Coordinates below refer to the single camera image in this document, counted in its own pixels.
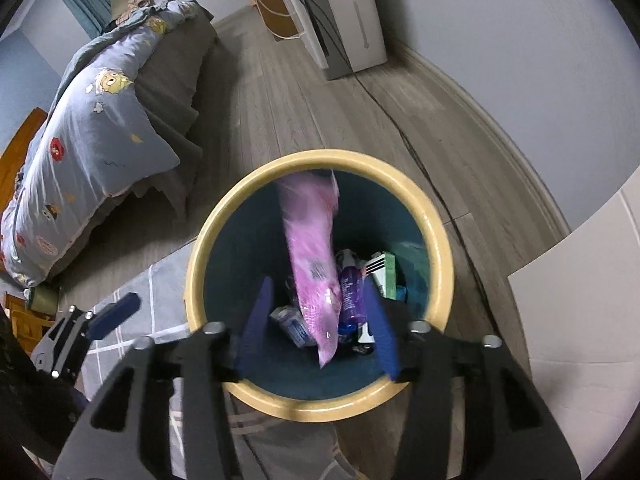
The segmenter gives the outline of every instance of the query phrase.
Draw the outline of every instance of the white furniture panel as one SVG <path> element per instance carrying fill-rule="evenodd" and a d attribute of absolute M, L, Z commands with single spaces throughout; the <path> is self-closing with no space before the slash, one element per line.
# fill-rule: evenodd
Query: white furniture panel
<path fill-rule="evenodd" d="M 533 380 L 585 478 L 640 400 L 640 173 L 510 276 Z"/>

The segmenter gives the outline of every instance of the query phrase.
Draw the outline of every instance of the wooden bed frame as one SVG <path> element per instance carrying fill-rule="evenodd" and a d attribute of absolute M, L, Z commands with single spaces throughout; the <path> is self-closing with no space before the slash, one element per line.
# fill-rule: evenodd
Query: wooden bed frame
<path fill-rule="evenodd" d="M 34 108 L 0 155 L 0 212 L 6 209 L 14 195 L 15 175 L 24 164 L 31 139 L 46 119 L 47 113 L 43 109 Z M 0 270 L 4 270 L 2 260 Z"/>

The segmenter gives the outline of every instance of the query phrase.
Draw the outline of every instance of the metal screw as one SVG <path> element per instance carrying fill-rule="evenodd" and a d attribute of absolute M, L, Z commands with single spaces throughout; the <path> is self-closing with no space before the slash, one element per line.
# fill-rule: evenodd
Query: metal screw
<path fill-rule="evenodd" d="M 145 335 L 139 337 L 133 342 L 133 348 L 135 348 L 136 350 L 144 350 L 146 348 L 149 348 L 154 343 L 155 341 L 152 338 L 150 338 L 148 335 Z"/>
<path fill-rule="evenodd" d="M 485 348 L 500 348 L 502 346 L 502 339 L 497 335 L 486 335 L 482 338 L 482 346 Z"/>
<path fill-rule="evenodd" d="M 412 321 L 409 323 L 409 330 L 415 334 L 426 334 L 431 330 L 431 325 L 423 320 Z"/>
<path fill-rule="evenodd" d="M 202 327 L 202 331 L 208 335 L 220 334 L 225 331 L 225 324 L 221 321 L 210 321 Z"/>

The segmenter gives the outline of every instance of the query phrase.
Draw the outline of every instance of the purple bottle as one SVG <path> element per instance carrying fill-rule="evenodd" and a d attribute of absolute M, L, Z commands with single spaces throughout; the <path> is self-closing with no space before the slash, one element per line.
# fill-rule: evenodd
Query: purple bottle
<path fill-rule="evenodd" d="M 362 304 L 362 274 L 356 265 L 355 255 L 344 249 L 337 256 L 338 282 L 342 294 L 342 308 L 338 318 L 338 341 L 350 342 L 358 327 L 367 320 Z"/>

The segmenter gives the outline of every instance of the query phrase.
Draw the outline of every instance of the trash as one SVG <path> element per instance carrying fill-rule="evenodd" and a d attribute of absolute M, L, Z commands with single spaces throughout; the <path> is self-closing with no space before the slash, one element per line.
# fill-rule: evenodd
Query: trash
<path fill-rule="evenodd" d="M 367 320 L 360 295 L 362 274 L 356 266 L 356 257 L 350 250 L 340 251 L 336 260 L 340 269 L 338 282 L 342 295 L 342 308 L 338 318 L 338 342 L 350 343 L 351 336 Z"/>
<path fill-rule="evenodd" d="M 406 301 L 406 287 L 402 285 L 396 285 L 396 300 Z"/>
<path fill-rule="evenodd" d="M 293 276 L 289 276 L 284 282 L 284 288 L 287 291 L 289 302 L 292 306 L 300 308 L 300 302 L 298 301 L 298 293 L 296 292 L 296 282 Z"/>
<path fill-rule="evenodd" d="M 292 305 L 280 306 L 270 314 L 270 317 L 284 330 L 298 348 L 316 346 L 316 341 L 309 332 L 305 319 L 297 307 Z"/>
<path fill-rule="evenodd" d="M 333 175 L 303 171 L 282 177 L 278 192 L 300 310 L 323 367 L 338 346 L 340 285 L 331 243 L 338 186 Z"/>
<path fill-rule="evenodd" d="M 396 257 L 391 253 L 376 253 L 364 265 L 363 275 L 373 275 L 383 298 L 396 298 Z M 369 333 L 369 326 L 365 323 L 358 330 L 358 343 L 373 343 L 373 336 Z"/>
<path fill-rule="evenodd" d="M 373 343 L 356 343 L 353 345 L 353 351 L 360 355 L 369 355 L 376 349 Z"/>

